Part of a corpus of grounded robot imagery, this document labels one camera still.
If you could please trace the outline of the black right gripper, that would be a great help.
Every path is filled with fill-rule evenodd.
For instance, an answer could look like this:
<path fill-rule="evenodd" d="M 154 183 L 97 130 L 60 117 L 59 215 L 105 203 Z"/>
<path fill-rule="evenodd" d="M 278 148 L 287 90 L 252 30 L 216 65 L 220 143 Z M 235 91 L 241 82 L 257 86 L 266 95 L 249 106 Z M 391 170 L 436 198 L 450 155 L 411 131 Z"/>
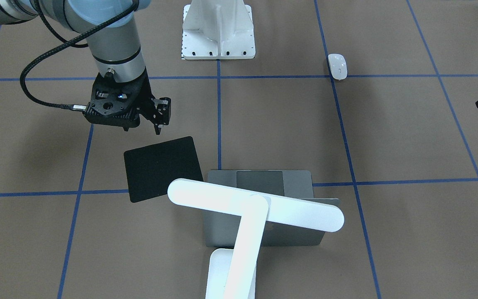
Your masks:
<path fill-rule="evenodd" d="M 83 115 L 89 123 L 122 127 L 125 131 L 138 127 L 142 116 L 153 123 L 154 132 L 160 135 L 170 122 L 171 98 L 154 98 L 147 70 L 126 83 L 118 83 L 111 74 L 97 74 Z"/>

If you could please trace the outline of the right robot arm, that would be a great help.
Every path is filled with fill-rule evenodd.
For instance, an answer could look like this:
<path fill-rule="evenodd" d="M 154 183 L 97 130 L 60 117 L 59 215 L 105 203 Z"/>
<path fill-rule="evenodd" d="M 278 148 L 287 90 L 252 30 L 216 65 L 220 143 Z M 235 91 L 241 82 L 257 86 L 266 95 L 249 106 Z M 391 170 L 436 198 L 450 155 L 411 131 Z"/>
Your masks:
<path fill-rule="evenodd" d="M 171 99 L 152 94 L 134 13 L 148 0 L 0 0 L 0 25 L 40 17 L 61 45 L 43 53 L 21 72 L 25 96 L 36 104 L 80 112 L 91 124 L 138 127 L 144 117 L 157 135 L 171 117 Z M 36 98 L 25 82 L 30 71 L 48 57 L 68 49 L 87 48 L 98 68 L 85 105 L 50 103 Z"/>

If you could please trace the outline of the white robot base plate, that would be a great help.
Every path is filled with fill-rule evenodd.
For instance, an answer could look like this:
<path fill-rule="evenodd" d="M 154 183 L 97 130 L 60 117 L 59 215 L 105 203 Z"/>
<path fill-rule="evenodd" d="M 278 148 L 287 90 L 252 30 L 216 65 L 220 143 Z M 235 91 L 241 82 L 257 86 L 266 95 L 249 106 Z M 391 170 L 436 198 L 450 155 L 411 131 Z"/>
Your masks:
<path fill-rule="evenodd" d="M 181 57 L 183 59 L 254 59 L 256 57 L 255 36 L 253 42 L 239 40 L 218 44 L 203 37 L 201 33 L 183 30 Z"/>

